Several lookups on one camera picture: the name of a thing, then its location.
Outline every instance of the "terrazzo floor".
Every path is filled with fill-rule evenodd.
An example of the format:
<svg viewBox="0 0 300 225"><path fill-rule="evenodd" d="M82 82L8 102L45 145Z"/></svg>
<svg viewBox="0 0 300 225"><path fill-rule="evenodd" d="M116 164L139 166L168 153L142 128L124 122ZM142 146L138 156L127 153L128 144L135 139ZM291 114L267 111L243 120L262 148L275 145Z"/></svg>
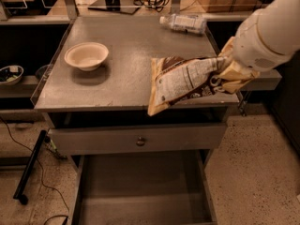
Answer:
<svg viewBox="0 0 300 225"><path fill-rule="evenodd" d="M33 148L43 121L23 127L9 124L15 140ZM13 142L0 122L0 157L30 152ZM70 207L75 195L76 173L65 159L57 159L45 146L38 160L44 184L57 188ZM275 119L264 109L252 109L247 117L233 111L228 129L205 169L219 225L299 225L300 160ZM36 163L24 194L27 205L13 200L23 170L0 168L0 225L41 225L55 215L67 215L57 191L41 185ZM56 217L46 224L62 224Z"/></svg>

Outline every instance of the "black stand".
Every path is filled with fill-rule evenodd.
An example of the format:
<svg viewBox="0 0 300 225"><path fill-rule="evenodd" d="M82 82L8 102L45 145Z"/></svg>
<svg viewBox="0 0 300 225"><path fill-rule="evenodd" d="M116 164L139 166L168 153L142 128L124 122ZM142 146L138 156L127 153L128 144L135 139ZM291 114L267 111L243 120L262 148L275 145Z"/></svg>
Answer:
<svg viewBox="0 0 300 225"><path fill-rule="evenodd" d="M139 7L133 0L97 0L88 9L134 14Z"/></svg>
<svg viewBox="0 0 300 225"><path fill-rule="evenodd" d="M26 187L27 180L30 176L30 173L32 171L32 168L34 167L35 161L38 157L38 152L43 144L43 141L46 137L47 132L45 130L41 130L35 145L35 148L31 154L31 157L29 158L29 161L26 165L26 168L24 172L22 173L22 178L20 180L20 183L16 189L15 195L13 196L13 199L17 199L20 201L21 204L26 205L28 203L27 197L23 194L23 191Z"/></svg>

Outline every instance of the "beige bowl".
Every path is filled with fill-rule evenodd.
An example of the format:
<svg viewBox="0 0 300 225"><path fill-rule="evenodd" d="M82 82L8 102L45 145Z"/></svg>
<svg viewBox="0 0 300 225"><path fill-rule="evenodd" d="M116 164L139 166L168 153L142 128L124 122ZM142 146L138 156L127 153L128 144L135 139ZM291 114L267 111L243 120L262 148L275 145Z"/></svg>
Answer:
<svg viewBox="0 0 300 225"><path fill-rule="evenodd" d="M67 50L65 61L72 67L83 71L97 69L107 58L109 50L103 44L83 42Z"/></svg>

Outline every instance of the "drawer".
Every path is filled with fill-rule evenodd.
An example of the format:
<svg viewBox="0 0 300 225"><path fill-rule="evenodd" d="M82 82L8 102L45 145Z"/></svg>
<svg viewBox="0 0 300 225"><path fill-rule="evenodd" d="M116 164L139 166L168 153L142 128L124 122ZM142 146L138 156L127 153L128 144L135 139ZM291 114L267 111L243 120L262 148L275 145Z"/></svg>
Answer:
<svg viewBox="0 0 300 225"><path fill-rule="evenodd" d="M82 156L69 224L217 225L195 151Z"/></svg>
<svg viewBox="0 0 300 225"><path fill-rule="evenodd" d="M63 155L89 155L216 148L225 123L51 129Z"/></svg>

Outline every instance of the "open drawer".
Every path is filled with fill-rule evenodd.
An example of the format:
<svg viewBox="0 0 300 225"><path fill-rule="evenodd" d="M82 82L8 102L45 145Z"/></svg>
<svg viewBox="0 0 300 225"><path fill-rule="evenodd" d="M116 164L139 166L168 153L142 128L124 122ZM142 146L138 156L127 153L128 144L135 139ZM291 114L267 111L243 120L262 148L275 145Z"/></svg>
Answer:
<svg viewBox="0 0 300 225"><path fill-rule="evenodd" d="M82 156L69 224L216 225L198 152Z"/></svg>

